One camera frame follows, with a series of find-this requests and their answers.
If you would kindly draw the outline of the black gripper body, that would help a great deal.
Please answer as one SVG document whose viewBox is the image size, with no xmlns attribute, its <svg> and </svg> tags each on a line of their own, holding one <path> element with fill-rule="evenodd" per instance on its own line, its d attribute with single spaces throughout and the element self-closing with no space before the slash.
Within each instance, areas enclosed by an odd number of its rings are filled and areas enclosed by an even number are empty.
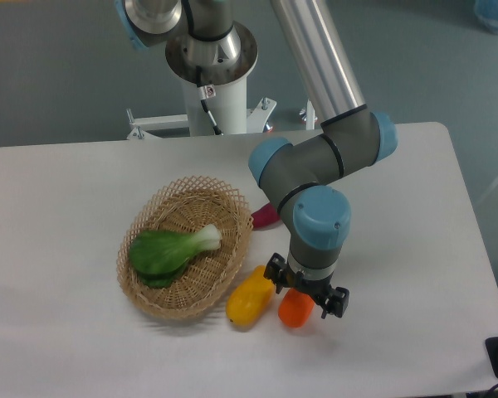
<svg viewBox="0 0 498 398">
<path fill-rule="evenodd" d="M 336 264 L 323 269 L 310 269 L 288 260 L 284 285 L 288 289 L 296 289 L 311 297 L 327 299 L 335 293 L 330 284 L 335 268 Z"/>
</svg>

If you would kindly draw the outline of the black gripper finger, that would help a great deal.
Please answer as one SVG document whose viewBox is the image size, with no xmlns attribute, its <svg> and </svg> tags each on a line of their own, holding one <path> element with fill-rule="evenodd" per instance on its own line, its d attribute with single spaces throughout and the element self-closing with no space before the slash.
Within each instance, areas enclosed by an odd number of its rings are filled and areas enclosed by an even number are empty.
<svg viewBox="0 0 498 398">
<path fill-rule="evenodd" d="M 284 288 L 289 289 L 293 286 L 291 268 L 286 259 L 278 253 L 274 253 L 267 262 L 264 278 L 270 280 L 274 284 L 277 294 Z"/>
<path fill-rule="evenodd" d="M 328 315 L 342 318 L 349 304 L 349 290 L 342 287 L 332 288 L 329 285 L 317 293 L 313 300 L 322 308 L 322 319 L 326 319 Z"/>
</svg>

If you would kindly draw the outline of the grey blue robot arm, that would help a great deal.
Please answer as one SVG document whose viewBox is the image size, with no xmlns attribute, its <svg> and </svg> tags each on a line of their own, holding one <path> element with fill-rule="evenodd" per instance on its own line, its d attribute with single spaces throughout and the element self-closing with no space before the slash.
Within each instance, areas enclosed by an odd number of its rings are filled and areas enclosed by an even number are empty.
<svg viewBox="0 0 498 398">
<path fill-rule="evenodd" d="M 258 187 L 290 232 L 286 257 L 273 255 L 266 277 L 278 289 L 308 294 L 324 315 L 341 317 L 349 291 L 332 287 L 351 210 L 331 183 L 391 155 L 398 138 L 383 113 L 371 112 L 322 1 L 274 1 L 273 10 L 320 120 L 320 135 L 299 144 L 269 138 L 248 161 Z M 246 133 L 247 76 L 256 40 L 229 1 L 118 1 L 115 8 L 138 49 L 159 43 L 183 85 L 190 134 Z"/>
</svg>

